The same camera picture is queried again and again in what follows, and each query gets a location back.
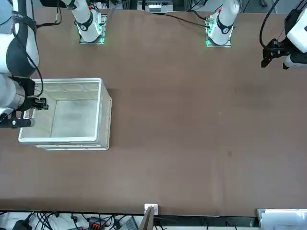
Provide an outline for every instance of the robotic arm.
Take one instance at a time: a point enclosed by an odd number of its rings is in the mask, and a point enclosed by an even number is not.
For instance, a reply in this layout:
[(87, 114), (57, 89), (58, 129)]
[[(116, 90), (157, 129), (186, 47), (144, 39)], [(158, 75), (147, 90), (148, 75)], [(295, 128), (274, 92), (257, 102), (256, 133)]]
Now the robotic arm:
[(208, 35), (215, 44), (224, 45), (228, 42), (239, 10), (240, 5), (237, 0), (223, 0), (220, 11), (213, 15), (214, 25)]
[[(72, 10), (79, 34), (86, 42), (101, 35), (101, 15), (90, 11), (86, 0), (63, 2)], [(34, 95), (35, 83), (31, 80), (36, 70), (40, 75), (32, 0), (13, 0), (12, 20), (13, 34), (0, 34), (0, 127), (31, 127), (34, 121), (23, 119), (23, 113), (30, 108), (48, 109), (46, 99), (39, 99), (42, 92)]]
[(271, 40), (267, 45), (262, 42), (262, 31), (266, 20), (276, 6), (279, 0), (276, 0), (272, 8), (268, 12), (263, 21), (260, 30), (260, 43), (263, 46), (263, 60), (261, 67), (267, 65), (274, 58), (287, 56), (283, 69), (288, 68), (306, 68), (307, 67), (307, 9), (299, 9), (304, 0), (301, 0), (299, 5), (291, 10), (284, 21), (284, 30), (286, 38), (279, 42), (277, 39)]

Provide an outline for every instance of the brown tabletop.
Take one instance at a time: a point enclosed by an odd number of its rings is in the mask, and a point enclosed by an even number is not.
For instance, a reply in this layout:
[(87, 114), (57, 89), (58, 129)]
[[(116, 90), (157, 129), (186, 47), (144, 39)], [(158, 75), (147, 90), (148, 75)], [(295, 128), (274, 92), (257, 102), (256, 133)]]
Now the brown tabletop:
[[(48, 152), (0, 130), (0, 208), (254, 216), (306, 208), (307, 72), (261, 69), (264, 14), (241, 14), (232, 48), (143, 11), (115, 11), (103, 46), (80, 45), (71, 12), (40, 28), (44, 78), (103, 79), (113, 98), (108, 151)], [(192, 13), (177, 16), (201, 22)], [(55, 9), (36, 9), (39, 23)], [(278, 37), (285, 15), (267, 22)]]

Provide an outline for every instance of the white plastic crate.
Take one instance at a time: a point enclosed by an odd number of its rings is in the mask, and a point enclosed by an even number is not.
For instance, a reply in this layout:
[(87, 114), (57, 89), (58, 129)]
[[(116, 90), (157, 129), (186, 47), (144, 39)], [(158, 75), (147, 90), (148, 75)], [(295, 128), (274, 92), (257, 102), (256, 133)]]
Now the white plastic crate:
[[(40, 80), (36, 93), (40, 92)], [(33, 127), (21, 128), (18, 140), (46, 150), (107, 150), (112, 99), (100, 78), (44, 79), (48, 110), (30, 111)]]

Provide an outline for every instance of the white box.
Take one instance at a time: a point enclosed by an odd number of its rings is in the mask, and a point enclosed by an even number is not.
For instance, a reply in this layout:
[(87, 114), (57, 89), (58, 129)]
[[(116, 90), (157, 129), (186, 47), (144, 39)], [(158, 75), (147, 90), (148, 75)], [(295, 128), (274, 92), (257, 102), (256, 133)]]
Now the white box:
[[(40, 80), (34, 81), (40, 92)], [(112, 99), (100, 78), (44, 79), (41, 97), (49, 109), (25, 113), (35, 125), (21, 128), (21, 143), (46, 150), (109, 148)]]

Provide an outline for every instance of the black cable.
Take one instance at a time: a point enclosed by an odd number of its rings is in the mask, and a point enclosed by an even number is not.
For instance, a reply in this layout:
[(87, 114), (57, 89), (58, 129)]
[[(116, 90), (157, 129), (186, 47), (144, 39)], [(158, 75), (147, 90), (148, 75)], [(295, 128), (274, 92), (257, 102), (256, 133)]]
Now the black cable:
[(47, 213), (44, 213), (44, 214), (43, 214), (43, 217), (45, 217), (45, 219), (44, 219), (44, 221), (43, 221), (43, 223), (42, 223), (41, 230), (44, 230), (45, 227), (47, 227), (47, 228), (50, 229), (50, 230), (53, 230), (52, 227), (51, 227), (51, 225), (50, 225), (50, 223), (49, 223), (49, 221), (48, 221), (48, 218), (50, 217), (50, 215), (51, 215), (51, 214), (49, 214), (49, 215), (47, 216)]
[(272, 7), (270, 8), (269, 12), (267, 13), (267, 15), (265, 16), (264, 20), (263, 20), (263, 23), (261, 25), (261, 28), (260, 28), (260, 33), (259, 33), (259, 41), (260, 41), (260, 44), (262, 45), (262, 47), (268, 51), (271, 51), (271, 52), (274, 52), (274, 51), (278, 51), (278, 50), (284, 50), (284, 48), (268, 48), (266, 45), (264, 45), (263, 41), (262, 41), (262, 33), (263, 33), (263, 28), (264, 28), (264, 25), (266, 23), (266, 21), (268, 20), (270, 14), (272, 13), (272, 11), (274, 10), (275, 6), (277, 5), (277, 3), (279, 2), (279, 0), (276, 0), (274, 2), (274, 4), (272, 5)]
[(305, 4), (302, 6), (302, 8), (301, 8), (302, 10), (303, 10), (303, 9), (304, 9), (304, 7), (306, 6), (306, 4), (307, 4), (307, 2), (305, 2)]
[(214, 11), (214, 13), (217, 12), (217, 10), (218, 10), (219, 8), (222, 7), (222, 5), (223, 5), (223, 4), (221, 4), (218, 8), (216, 8), (216, 10)]
[(30, 218), (31, 218), (31, 216), (34, 214), (34, 212), (31, 212), (28, 216), (27, 216), (27, 218), (24, 220), (25, 221), (25, 223), (29, 223), (29, 221), (30, 221)]
[(14, 35), (14, 38), (17, 39), (18, 41), (18, 44), (21, 48), (21, 50), (23, 51), (23, 53), (27, 56), (27, 58), (30, 60), (30, 62), (32, 63), (32, 65), (34, 66), (34, 68), (36, 69), (38, 75), (39, 75), (39, 78), (40, 78), (40, 81), (41, 81), (41, 85), (42, 85), (42, 89), (40, 91), (40, 93), (38, 95), (31, 95), (31, 96), (28, 96), (28, 98), (36, 98), (36, 97), (39, 97), (43, 94), (43, 91), (44, 91), (44, 82), (43, 82), (43, 77), (42, 77), (42, 74), (41, 72), (39, 71), (37, 65), (34, 63), (34, 61), (32, 60), (32, 58), (30, 57), (30, 55), (28, 55), (25, 47), (21, 44), (19, 38), (18, 38), (18, 35), (15, 33), (15, 24), (13, 23), (13, 29), (12, 29), (12, 33)]
[(122, 216), (122, 217), (119, 218), (119, 219), (115, 219), (115, 217), (114, 217), (114, 223), (113, 223), (113, 226), (110, 228), (110, 230), (112, 230), (112, 229), (118, 230), (117, 227), (116, 227), (116, 223), (119, 223), (119, 224), (120, 224), (120, 221), (121, 221), (123, 218), (125, 218), (126, 216), (127, 216), (127, 215), (124, 215), (124, 216)]
[(36, 27), (40, 28), (40, 27), (45, 27), (45, 26), (54, 26), (54, 25), (60, 25), (61, 24), (61, 22), (62, 22), (62, 11), (61, 11), (61, 7), (59, 6), (59, 0), (57, 0), (57, 16), (58, 16), (58, 13), (60, 14), (60, 20), (59, 20), (58, 23), (57, 23), (57, 19), (56, 19), (54, 23), (42, 23), (42, 24), (36, 25)]
[(7, 23), (10, 19), (12, 18), (12, 16), (11, 17), (9, 17), (8, 18), (8, 20), (6, 20), (6, 21), (4, 21), (4, 22), (2, 22), (1, 24), (0, 24), (0, 26), (2, 26), (2, 25), (4, 25), (5, 23)]
[(45, 221), (44, 221), (44, 225), (45, 225), (45, 226), (48, 226), (50, 229), (52, 229), (52, 227), (51, 227), (51, 225), (50, 225), (50, 223), (49, 223), (49, 218), (50, 218), (52, 215), (56, 215), (56, 212), (51, 212), (48, 216), (46, 216), (46, 219), (45, 219)]
[(195, 6), (197, 6), (200, 3), (201, 0), (198, 0), (198, 2), (196, 2), (188, 11), (192, 10)]
[(201, 17), (195, 10), (189, 10), (189, 12), (194, 13), (197, 17), (199, 17), (200, 19), (206, 20), (206, 17)]
[(244, 7), (242, 13), (244, 13), (244, 11), (246, 10), (246, 7), (248, 6), (249, 2), (250, 2), (250, 0), (248, 0), (248, 2), (245, 4), (245, 7)]
[(109, 219), (107, 219), (106, 222), (103, 224), (103, 227), (110, 227), (111, 224), (112, 224), (112, 218), (113, 218), (113, 216), (111, 216)]
[(281, 37), (281, 35), (283, 34), (283, 31), (280, 33), (280, 35), (278, 36), (278, 38), (277, 38), (277, 41), (278, 41), (278, 39)]
[(76, 227), (76, 229), (79, 229), (79, 227), (77, 226), (76, 222), (77, 222), (77, 217), (75, 217), (72, 213), (71, 213), (71, 219)]
[(173, 16), (173, 15), (171, 15), (171, 14), (164, 14), (164, 15), (165, 15), (165, 16), (168, 16), (168, 17), (176, 18), (176, 19), (178, 19), (178, 20), (181, 20), (181, 21), (184, 21), (184, 22), (193, 24), (193, 25), (205, 27), (205, 28), (208, 28), (208, 29), (210, 28), (210, 26), (208, 26), (208, 25), (203, 25), (203, 24), (198, 24), (198, 23), (195, 23), (195, 22), (191, 22), (191, 21), (185, 20), (185, 19), (183, 19), (183, 18), (179, 18), (179, 17)]
[(225, 221), (225, 225), (226, 225), (227, 227), (234, 227), (234, 228), (237, 230), (236, 225), (231, 225), (231, 224), (228, 223), (227, 221)]
[(93, 2), (91, 2), (91, 6), (93, 6), (95, 10), (98, 10), (98, 7), (95, 6)]
[(87, 222), (90, 222), (90, 219), (89, 219), (89, 218), (86, 218), (86, 217), (84, 216), (84, 214), (81, 213), (81, 215), (83, 216), (83, 218), (84, 218)]
[(101, 216), (100, 216), (100, 213), (98, 214), (98, 216), (99, 216), (99, 227), (101, 228)]
[(78, 226), (77, 226), (77, 224), (76, 224), (76, 222), (75, 222), (74, 220), (72, 220), (72, 221), (73, 221), (73, 223), (75, 224), (76, 229), (79, 229)]
[(298, 7), (304, 2), (304, 0), (301, 0), (300, 3), (297, 5), (296, 10), (298, 9)]
[(47, 226), (47, 225), (45, 224), (46, 213), (44, 213), (44, 214), (42, 214), (42, 213), (37, 213), (37, 218), (38, 218), (38, 223), (37, 223), (37, 225), (36, 225), (35, 228), (37, 228), (38, 224), (41, 223), (41, 224), (42, 224), (41, 229), (42, 229), (43, 227), (47, 227), (49, 230), (52, 230), (51, 226), (49, 227), (49, 226)]

